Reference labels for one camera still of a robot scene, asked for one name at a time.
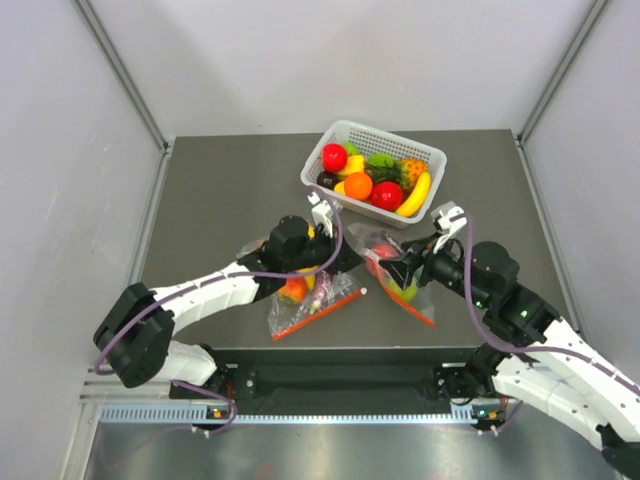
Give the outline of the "clear zip bag orange seal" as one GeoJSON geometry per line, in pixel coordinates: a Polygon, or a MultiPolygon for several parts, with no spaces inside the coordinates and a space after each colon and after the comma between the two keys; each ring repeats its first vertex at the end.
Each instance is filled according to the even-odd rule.
{"type": "Polygon", "coordinates": [[[431,288],[422,283],[426,254],[436,236],[409,240],[399,230],[380,225],[354,223],[348,227],[354,250],[365,260],[370,274],[385,294],[405,312],[435,327],[431,288]]]}

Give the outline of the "green fake pear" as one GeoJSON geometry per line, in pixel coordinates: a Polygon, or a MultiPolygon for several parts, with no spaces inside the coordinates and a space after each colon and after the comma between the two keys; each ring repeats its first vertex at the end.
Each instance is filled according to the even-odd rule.
{"type": "Polygon", "coordinates": [[[411,303],[419,291],[415,280],[412,280],[407,288],[402,289],[393,279],[390,279],[387,287],[394,295],[406,303],[411,303]]]}

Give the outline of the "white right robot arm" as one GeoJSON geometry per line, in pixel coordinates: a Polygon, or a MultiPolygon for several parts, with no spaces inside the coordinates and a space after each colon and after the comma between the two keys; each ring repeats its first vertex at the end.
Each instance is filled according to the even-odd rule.
{"type": "Polygon", "coordinates": [[[466,364],[476,394],[517,399],[572,429],[627,479],[639,476],[639,386],[592,348],[542,297],[518,282],[501,245],[408,242],[383,269],[399,285],[437,282],[463,297],[484,344],[466,364]]]}

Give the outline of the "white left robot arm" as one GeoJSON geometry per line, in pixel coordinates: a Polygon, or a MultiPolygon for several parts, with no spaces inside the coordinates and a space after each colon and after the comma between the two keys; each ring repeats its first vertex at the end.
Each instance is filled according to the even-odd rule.
{"type": "Polygon", "coordinates": [[[260,246],[219,271],[171,287],[128,286],[94,334],[98,361],[109,366],[95,372],[115,374],[126,388],[183,382],[216,396],[226,387],[224,366],[209,346],[183,344],[175,333],[216,313],[261,301],[307,273],[335,277],[363,262],[337,228],[286,216],[260,246]]]}

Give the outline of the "red fake apple in bag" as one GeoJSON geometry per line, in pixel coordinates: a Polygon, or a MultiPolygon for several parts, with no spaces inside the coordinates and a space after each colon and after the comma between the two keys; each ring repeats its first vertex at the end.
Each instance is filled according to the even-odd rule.
{"type": "Polygon", "coordinates": [[[373,247],[372,251],[378,260],[393,259],[400,256],[398,250],[388,243],[378,244],[373,247]]]}

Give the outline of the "purple fake eggplant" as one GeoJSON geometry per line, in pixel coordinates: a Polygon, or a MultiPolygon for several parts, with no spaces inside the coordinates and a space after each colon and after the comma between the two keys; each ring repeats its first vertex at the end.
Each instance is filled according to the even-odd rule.
{"type": "Polygon", "coordinates": [[[332,294],[332,277],[326,271],[316,275],[316,284],[312,293],[309,313],[319,313],[327,305],[332,294]]]}

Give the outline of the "yellow fake banana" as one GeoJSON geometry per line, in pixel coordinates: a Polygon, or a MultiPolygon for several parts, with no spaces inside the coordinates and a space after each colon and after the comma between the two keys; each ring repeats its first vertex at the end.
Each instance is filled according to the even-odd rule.
{"type": "Polygon", "coordinates": [[[396,209],[395,213],[402,217],[411,217],[418,212],[425,203],[431,188],[431,175],[428,171],[422,172],[410,195],[396,209]]]}

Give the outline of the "red yellow fake peach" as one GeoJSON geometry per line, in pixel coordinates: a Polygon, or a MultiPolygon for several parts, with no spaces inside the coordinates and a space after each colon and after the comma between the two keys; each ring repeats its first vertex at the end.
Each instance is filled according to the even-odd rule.
{"type": "Polygon", "coordinates": [[[289,278],[277,291],[277,295],[288,304],[300,304],[305,300],[308,292],[309,287],[304,278],[289,278]]]}

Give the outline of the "red fake tomato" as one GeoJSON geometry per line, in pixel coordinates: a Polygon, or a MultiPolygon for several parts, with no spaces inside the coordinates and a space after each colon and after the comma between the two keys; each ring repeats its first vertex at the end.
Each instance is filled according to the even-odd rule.
{"type": "Polygon", "coordinates": [[[404,192],[397,183],[380,182],[373,187],[369,201],[376,208],[394,212],[402,205],[404,192]]]}

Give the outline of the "yellow fake lemon in basket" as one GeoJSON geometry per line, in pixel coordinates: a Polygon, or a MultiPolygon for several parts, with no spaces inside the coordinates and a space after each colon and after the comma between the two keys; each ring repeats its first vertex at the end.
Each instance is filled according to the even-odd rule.
{"type": "Polygon", "coordinates": [[[345,195],[346,195],[346,191],[345,191],[345,182],[344,182],[344,181],[341,181],[341,182],[337,183],[337,184],[334,186],[334,192],[335,192],[335,193],[337,193],[337,194],[340,194],[340,195],[345,196],[345,195]]]}

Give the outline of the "orange fake orange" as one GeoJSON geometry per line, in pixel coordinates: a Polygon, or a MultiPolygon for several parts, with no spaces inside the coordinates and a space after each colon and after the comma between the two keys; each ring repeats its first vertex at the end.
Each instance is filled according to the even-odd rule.
{"type": "Polygon", "coordinates": [[[344,181],[345,195],[358,200],[367,200],[373,189],[371,177],[364,172],[355,172],[349,175],[344,181]]]}

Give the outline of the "dark fake plum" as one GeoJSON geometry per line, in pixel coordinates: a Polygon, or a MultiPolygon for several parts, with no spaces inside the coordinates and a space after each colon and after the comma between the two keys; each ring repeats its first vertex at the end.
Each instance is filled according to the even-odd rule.
{"type": "Polygon", "coordinates": [[[341,182],[341,179],[332,172],[322,171],[316,178],[316,184],[323,188],[334,190],[335,186],[341,182]]]}

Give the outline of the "fake pineapple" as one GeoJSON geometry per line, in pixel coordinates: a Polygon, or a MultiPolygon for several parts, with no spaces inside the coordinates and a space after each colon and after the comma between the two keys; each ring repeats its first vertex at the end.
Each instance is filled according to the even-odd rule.
{"type": "Polygon", "coordinates": [[[416,158],[365,163],[365,172],[375,184],[391,181],[397,183],[405,193],[410,193],[415,187],[419,175],[428,170],[428,164],[416,158]]]}

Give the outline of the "yellow fake bell pepper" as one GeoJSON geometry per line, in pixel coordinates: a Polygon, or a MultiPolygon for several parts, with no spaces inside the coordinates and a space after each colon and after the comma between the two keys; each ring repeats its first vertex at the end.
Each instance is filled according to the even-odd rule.
{"type": "Polygon", "coordinates": [[[336,173],[341,179],[346,179],[354,173],[363,173],[365,171],[366,158],[363,155],[353,155],[347,158],[345,166],[336,173]]]}

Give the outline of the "red fake apple in basket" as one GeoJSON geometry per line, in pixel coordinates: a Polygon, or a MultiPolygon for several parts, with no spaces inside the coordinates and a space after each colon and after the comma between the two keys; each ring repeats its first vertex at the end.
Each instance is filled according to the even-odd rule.
{"type": "Polygon", "coordinates": [[[328,143],[322,149],[323,169],[330,173],[340,172],[347,164],[347,150],[338,143],[328,143]]]}

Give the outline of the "green fake custard apple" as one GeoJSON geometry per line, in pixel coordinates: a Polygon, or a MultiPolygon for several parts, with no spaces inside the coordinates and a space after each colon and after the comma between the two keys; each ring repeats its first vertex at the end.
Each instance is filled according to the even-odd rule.
{"type": "Polygon", "coordinates": [[[342,147],[345,149],[349,157],[360,154],[359,148],[352,142],[344,142],[342,143],[342,147]]]}

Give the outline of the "white plastic basket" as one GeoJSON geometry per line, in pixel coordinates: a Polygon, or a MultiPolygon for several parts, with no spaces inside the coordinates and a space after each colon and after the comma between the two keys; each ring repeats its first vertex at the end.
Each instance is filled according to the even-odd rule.
{"type": "Polygon", "coordinates": [[[344,208],[404,229],[429,210],[447,157],[437,148],[339,120],[326,131],[301,171],[344,208]]]}

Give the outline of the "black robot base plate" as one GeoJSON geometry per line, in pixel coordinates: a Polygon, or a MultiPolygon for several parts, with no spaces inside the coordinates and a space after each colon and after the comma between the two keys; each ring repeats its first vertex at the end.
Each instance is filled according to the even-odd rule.
{"type": "Polygon", "coordinates": [[[248,403],[280,393],[317,395],[402,390],[427,401],[496,398],[490,380],[499,355],[487,347],[226,349],[207,351],[216,369],[204,376],[205,393],[248,403]]]}

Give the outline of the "aluminium frame post right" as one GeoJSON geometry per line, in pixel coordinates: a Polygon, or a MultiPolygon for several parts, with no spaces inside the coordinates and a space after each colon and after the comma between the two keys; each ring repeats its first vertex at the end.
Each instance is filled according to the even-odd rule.
{"type": "Polygon", "coordinates": [[[523,147],[533,135],[610,5],[610,0],[594,0],[589,3],[577,30],[564,48],[531,112],[526,117],[523,127],[515,135],[518,147],[523,147]]]}

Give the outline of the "aluminium frame post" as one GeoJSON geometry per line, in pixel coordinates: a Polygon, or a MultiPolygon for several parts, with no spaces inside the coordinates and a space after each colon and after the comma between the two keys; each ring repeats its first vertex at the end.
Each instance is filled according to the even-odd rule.
{"type": "Polygon", "coordinates": [[[169,141],[162,133],[161,128],[153,117],[151,110],[119,54],[118,49],[98,15],[98,12],[88,0],[71,0],[71,4],[77,10],[80,18],[88,28],[92,38],[96,42],[120,87],[129,99],[129,102],[139,119],[142,121],[154,144],[162,152],[165,152],[169,148],[169,141]]]}
{"type": "Polygon", "coordinates": [[[533,135],[610,5],[610,0],[594,0],[589,3],[577,30],[564,48],[531,112],[526,117],[523,127],[515,135],[518,147],[523,147],[533,135]]]}

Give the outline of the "aluminium frame post left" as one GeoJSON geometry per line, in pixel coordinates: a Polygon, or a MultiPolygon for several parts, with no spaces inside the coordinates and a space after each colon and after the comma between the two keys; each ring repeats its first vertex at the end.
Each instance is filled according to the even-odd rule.
{"type": "Polygon", "coordinates": [[[96,42],[120,87],[129,99],[129,102],[139,119],[142,121],[154,144],[162,152],[165,152],[169,148],[169,141],[162,133],[161,128],[153,117],[151,110],[119,54],[118,49],[98,15],[98,12],[88,0],[71,0],[71,4],[77,10],[80,18],[88,28],[92,38],[96,42]]]}

